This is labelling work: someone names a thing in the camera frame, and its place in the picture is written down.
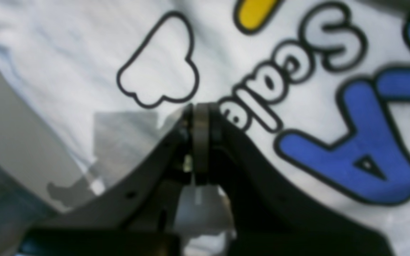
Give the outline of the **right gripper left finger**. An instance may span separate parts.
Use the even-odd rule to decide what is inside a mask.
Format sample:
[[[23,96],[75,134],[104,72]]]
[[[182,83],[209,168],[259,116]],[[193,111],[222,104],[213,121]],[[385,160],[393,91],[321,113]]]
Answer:
[[[193,107],[128,176],[83,206],[30,228],[20,256],[179,256],[173,231],[180,194],[192,180]]]

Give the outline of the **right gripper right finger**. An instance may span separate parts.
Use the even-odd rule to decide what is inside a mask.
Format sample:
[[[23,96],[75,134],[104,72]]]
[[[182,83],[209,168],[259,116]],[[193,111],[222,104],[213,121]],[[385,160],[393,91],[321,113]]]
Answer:
[[[380,232],[297,188],[246,134],[207,105],[209,180],[230,199],[236,238],[229,256],[392,256]]]

